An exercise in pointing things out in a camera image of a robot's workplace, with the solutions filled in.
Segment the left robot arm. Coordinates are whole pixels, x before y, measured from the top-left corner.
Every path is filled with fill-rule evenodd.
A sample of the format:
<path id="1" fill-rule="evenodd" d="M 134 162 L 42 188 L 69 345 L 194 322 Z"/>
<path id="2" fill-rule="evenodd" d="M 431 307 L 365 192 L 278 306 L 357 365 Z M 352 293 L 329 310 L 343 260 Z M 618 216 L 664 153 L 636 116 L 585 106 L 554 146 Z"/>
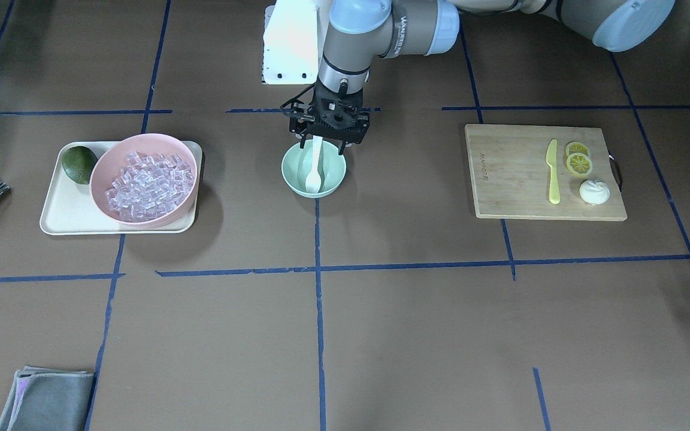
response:
<path id="1" fill-rule="evenodd" d="M 333 1 L 316 79 L 307 86 L 310 102 L 295 96 L 280 109 L 301 148 L 307 137 L 319 136 L 337 140 L 343 152 L 360 144 L 370 126 L 362 98 L 373 60 L 449 51 L 463 14 L 542 14 L 606 51 L 621 52 L 643 43 L 673 8 L 673 1 Z"/>

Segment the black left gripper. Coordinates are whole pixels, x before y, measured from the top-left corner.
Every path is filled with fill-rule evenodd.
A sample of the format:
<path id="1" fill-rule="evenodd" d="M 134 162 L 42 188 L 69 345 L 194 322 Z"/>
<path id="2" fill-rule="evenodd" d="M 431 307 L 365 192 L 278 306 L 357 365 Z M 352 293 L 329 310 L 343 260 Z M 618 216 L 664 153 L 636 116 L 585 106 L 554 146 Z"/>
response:
<path id="1" fill-rule="evenodd" d="M 289 131 L 301 148 L 314 135 L 337 140 L 339 154 L 349 145 L 361 144 L 370 127 L 370 113 L 362 107 L 364 91 L 348 93 L 348 89 L 345 82 L 333 91 L 317 81 L 287 101 Z"/>

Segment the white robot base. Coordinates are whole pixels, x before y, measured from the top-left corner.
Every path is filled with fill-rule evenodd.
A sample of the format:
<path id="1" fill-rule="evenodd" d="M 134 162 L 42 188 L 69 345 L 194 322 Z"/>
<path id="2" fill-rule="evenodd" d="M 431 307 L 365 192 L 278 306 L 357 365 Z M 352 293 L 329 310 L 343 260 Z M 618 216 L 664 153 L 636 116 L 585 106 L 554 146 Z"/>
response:
<path id="1" fill-rule="evenodd" d="M 270 85 L 317 81 L 332 1 L 276 1 L 265 9 L 261 77 Z"/>

